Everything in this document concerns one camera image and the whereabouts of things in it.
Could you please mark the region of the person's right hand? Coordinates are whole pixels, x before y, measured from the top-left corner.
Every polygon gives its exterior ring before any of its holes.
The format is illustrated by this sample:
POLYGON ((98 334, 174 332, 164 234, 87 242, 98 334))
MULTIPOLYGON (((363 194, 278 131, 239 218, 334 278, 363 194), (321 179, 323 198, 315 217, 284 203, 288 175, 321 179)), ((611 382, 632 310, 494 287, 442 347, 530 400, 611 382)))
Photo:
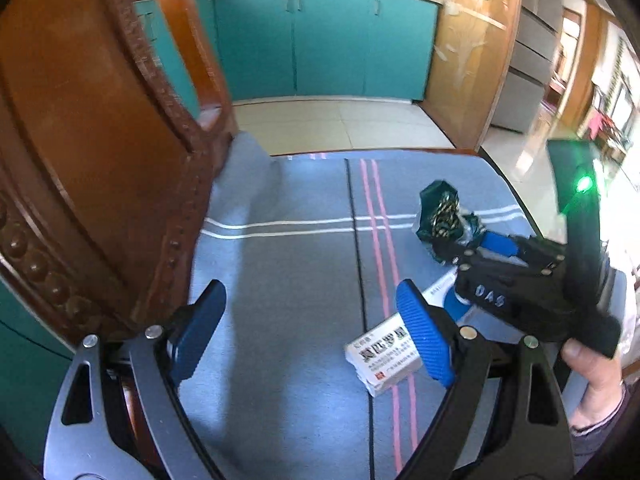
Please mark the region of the person's right hand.
POLYGON ((604 425, 623 403, 625 389, 620 352, 609 359, 570 338, 563 344, 561 356, 573 372, 588 382, 582 400, 570 416, 570 428, 584 432, 604 425))

